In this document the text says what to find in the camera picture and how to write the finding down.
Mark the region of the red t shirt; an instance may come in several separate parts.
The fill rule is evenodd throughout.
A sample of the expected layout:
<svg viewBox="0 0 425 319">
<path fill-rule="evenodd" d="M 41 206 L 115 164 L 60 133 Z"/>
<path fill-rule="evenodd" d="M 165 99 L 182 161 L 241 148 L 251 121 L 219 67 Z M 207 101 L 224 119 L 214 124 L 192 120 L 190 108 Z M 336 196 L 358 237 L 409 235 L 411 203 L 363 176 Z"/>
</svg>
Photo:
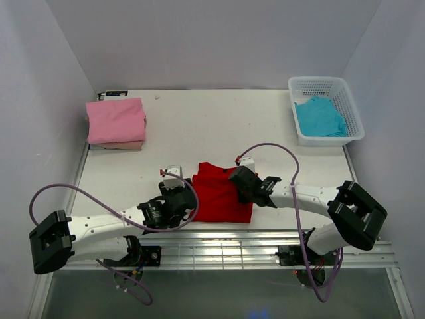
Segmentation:
<svg viewBox="0 0 425 319">
<path fill-rule="evenodd" d="M 252 204 L 241 203 L 236 186 L 228 179 L 235 169 L 203 162 L 193 176 L 193 188 L 199 198 L 194 222 L 249 224 Z"/>
</svg>

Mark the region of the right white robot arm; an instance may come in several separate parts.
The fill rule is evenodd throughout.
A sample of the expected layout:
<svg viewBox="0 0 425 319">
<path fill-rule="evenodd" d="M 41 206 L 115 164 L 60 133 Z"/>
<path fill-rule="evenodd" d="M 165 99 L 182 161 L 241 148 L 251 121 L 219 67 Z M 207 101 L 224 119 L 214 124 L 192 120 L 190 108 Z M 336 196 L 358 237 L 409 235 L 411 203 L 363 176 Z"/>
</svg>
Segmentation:
<svg viewBox="0 0 425 319">
<path fill-rule="evenodd" d="M 372 250 L 388 216 L 386 209 L 354 181 L 334 188 L 292 185 L 279 177 L 260 179 L 245 166 L 236 168 L 229 180 L 245 202 L 274 209 L 297 208 L 332 220 L 303 236 L 299 253 L 308 264 L 347 246 Z"/>
</svg>

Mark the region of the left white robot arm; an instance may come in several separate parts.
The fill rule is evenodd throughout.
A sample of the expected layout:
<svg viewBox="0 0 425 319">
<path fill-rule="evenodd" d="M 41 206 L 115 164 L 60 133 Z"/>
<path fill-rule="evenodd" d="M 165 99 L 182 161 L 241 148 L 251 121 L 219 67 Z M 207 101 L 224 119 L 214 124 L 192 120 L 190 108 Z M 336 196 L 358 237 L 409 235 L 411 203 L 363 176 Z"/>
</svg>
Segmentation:
<svg viewBox="0 0 425 319">
<path fill-rule="evenodd" d="M 78 189 L 107 214 L 71 217 L 58 210 L 35 221 L 29 233 L 34 273 L 49 274 L 69 262 L 94 259 L 104 259 L 108 266 L 136 264 L 142 255 L 140 236 L 180 229 L 189 223 L 187 215 L 195 215 L 199 207 L 188 179 L 173 189 L 160 183 L 159 189 L 159 196 L 123 211 L 115 211 Z"/>
</svg>

